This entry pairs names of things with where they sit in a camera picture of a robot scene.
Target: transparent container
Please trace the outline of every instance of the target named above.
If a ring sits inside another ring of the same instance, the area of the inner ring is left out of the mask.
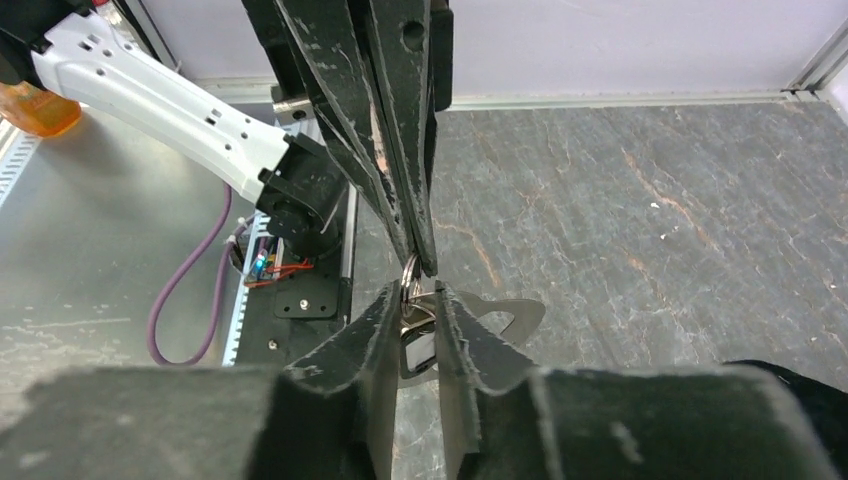
[[[0,84],[0,115],[25,132],[54,137],[76,125],[82,109],[77,102],[21,82]]]

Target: key ring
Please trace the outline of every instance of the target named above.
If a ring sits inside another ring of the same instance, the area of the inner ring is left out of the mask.
[[[404,316],[412,313],[411,300],[421,293],[421,265],[418,255],[412,254],[400,276],[400,309]]]

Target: screw hole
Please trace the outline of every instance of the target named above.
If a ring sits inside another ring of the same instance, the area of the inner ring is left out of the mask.
[[[424,25],[412,21],[403,26],[403,44],[413,52],[424,48]]]

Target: gray marble surface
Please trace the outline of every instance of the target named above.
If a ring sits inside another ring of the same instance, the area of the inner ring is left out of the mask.
[[[848,130],[827,105],[460,112],[440,127],[440,279],[544,302],[524,349],[537,362],[758,358],[848,389]],[[360,232],[355,312],[400,272],[367,209]],[[443,478],[437,391],[400,393],[395,478]]]

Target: orange liquid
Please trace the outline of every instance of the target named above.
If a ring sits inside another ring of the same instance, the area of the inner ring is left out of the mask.
[[[27,82],[0,84],[0,115],[21,130],[40,137],[55,137],[79,122],[79,103]]]

